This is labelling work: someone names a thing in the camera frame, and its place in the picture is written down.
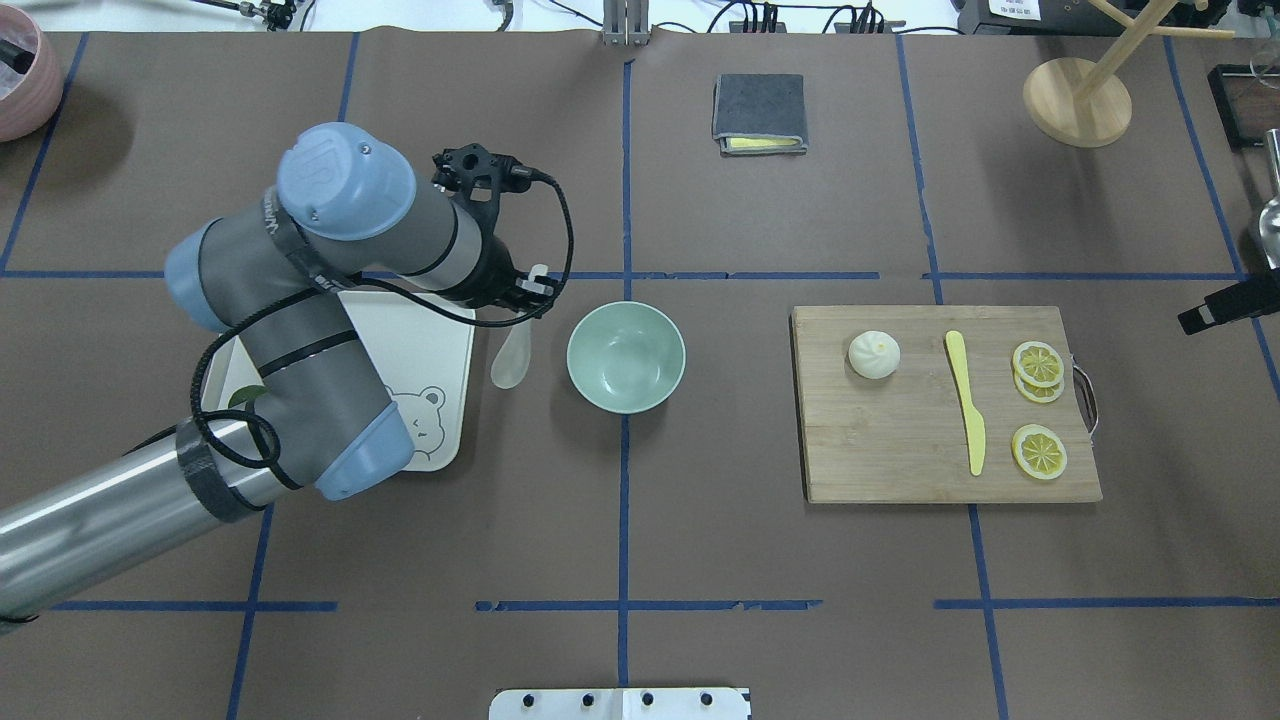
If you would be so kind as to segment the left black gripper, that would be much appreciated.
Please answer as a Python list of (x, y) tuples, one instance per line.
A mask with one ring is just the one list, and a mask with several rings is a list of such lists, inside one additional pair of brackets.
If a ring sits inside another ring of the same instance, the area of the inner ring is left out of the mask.
[(532, 275), (517, 270), (506, 245), (494, 234), (481, 234), (477, 264), (461, 284), (462, 307), (532, 313), (549, 309), (554, 297), (556, 281), (547, 270)]

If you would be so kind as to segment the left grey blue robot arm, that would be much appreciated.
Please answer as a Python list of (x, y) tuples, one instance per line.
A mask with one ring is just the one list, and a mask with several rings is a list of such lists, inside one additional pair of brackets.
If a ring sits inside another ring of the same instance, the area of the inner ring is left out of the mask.
[(168, 255), (175, 304), (215, 340), (189, 414), (118, 460), (3, 512), (3, 632), (294, 489), (330, 500), (403, 470), (413, 436), (340, 295), (380, 288), (466, 325), (547, 314), (564, 279), (521, 272), (497, 237), (500, 197), (544, 170), (477, 143), (416, 172), (370, 132), (329, 122), (285, 150), (260, 201), (209, 222)]

